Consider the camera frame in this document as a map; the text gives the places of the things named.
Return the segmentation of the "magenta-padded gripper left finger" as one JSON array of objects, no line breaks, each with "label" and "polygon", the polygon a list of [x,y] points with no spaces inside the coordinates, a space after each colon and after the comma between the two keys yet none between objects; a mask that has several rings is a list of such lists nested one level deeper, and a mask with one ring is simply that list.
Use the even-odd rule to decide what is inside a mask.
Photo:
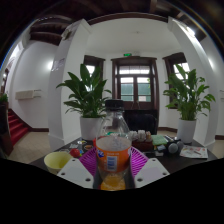
[{"label": "magenta-padded gripper left finger", "polygon": [[92,148],[79,159],[70,159],[58,176],[81,187],[92,189],[96,171],[96,148]]}]

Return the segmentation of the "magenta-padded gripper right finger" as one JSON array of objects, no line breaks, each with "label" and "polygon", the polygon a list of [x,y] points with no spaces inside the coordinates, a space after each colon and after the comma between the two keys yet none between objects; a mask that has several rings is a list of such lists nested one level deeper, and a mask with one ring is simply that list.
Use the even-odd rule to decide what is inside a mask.
[{"label": "magenta-padded gripper right finger", "polygon": [[148,158],[138,149],[131,148],[130,170],[136,188],[141,188],[169,175],[157,158]]}]

